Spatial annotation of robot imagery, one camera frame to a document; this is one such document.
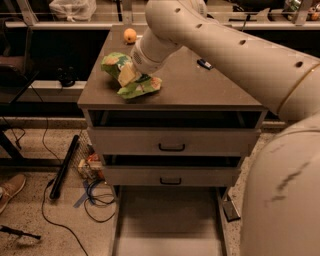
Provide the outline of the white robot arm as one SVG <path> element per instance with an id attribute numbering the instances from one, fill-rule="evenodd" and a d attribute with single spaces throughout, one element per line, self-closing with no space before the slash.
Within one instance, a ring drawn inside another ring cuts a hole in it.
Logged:
<path id="1" fill-rule="evenodd" d="M 240 255 L 320 256 L 320 60 L 208 20 L 191 0 L 149 0 L 145 17 L 137 70 L 186 46 L 289 124 L 248 175 Z"/>

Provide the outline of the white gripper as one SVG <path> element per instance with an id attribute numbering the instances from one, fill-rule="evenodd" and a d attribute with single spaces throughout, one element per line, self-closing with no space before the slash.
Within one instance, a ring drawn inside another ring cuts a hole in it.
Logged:
<path id="1" fill-rule="evenodd" d="M 130 56 L 132 63 L 125 63 L 120 70 L 118 82 L 122 87 L 138 80 L 142 74 L 151 74 L 161 69 L 167 58 L 181 48 L 180 44 L 156 36 L 147 28 L 135 43 Z"/>

